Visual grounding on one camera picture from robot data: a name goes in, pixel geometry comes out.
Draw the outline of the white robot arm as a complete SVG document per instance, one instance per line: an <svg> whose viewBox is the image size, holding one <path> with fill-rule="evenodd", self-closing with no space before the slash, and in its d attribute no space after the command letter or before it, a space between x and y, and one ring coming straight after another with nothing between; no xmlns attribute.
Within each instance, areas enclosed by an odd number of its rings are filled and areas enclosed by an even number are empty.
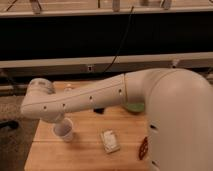
<svg viewBox="0 0 213 171"><path fill-rule="evenodd" d="M213 85L181 68L129 72L57 93L36 78L21 114L57 123L66 113L144 103L151 171L213 171Z"/></svg>

